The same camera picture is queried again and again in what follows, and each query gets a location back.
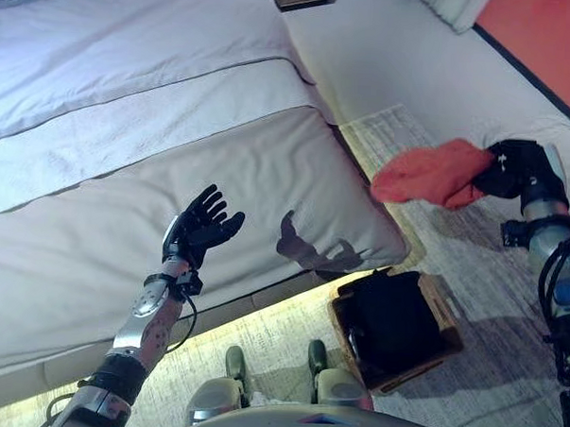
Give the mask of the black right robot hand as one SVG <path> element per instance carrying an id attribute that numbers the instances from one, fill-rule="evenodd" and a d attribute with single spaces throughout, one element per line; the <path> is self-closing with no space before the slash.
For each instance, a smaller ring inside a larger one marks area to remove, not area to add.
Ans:
<path id="1" fill-rule="evenodd" d="M 500 198 L 520 197 L 521 209 L 533 201 L 549 200 L 569 207 L 562 178 L 536 141 L 507 139 L 486 152 L 492 154 L 492 162 L 472 180 L 479 191 Z"/>

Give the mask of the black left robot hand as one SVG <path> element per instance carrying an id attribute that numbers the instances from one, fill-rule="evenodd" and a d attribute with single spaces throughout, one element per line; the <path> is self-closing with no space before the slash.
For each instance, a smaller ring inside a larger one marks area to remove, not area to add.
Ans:
<path id="1" fill-rule="evenodd" d="M 244 220 L 243 212 L 227 214 L 227 201 L 212 184 L 172 220 L 164 234 L 162 261 L 180 259 L 199 270 L 207 251 L 231 240 Z"/>

